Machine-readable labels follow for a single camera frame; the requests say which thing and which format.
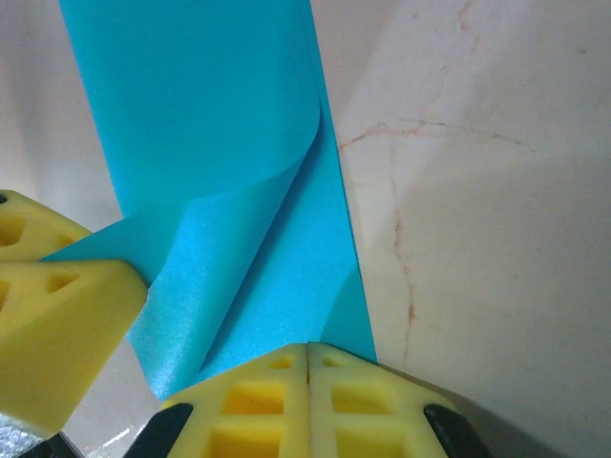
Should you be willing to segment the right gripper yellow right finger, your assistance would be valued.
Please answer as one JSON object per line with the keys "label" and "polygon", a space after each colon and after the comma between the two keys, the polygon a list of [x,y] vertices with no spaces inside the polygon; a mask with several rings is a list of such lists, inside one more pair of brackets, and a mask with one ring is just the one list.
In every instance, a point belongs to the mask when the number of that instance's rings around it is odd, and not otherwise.
{"label": "right gripper yellow right finger", "polygon": [[313,458],[494,458],[439,393],[323,343],[307,356]]}

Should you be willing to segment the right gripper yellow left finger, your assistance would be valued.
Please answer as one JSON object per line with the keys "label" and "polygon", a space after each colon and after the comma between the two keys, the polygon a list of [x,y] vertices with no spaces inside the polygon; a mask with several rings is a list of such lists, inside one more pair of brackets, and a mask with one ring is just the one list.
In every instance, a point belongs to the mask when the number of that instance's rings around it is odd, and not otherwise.
{"label": "right gripper yellow left finger", "polygon": [[171,396],[123,458],[309,458],[306,345],[284,346]]}

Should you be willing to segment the blue cloth sheet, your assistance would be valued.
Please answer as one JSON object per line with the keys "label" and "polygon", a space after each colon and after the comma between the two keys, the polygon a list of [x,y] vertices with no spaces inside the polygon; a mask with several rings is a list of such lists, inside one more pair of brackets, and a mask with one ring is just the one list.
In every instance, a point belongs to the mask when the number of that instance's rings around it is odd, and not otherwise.
{"label": "blue cloth sheet", "polygon": [[149,286],[161,399],[287,344],[375,357],[309,0],[58,0],[121,221],[56,254]]}

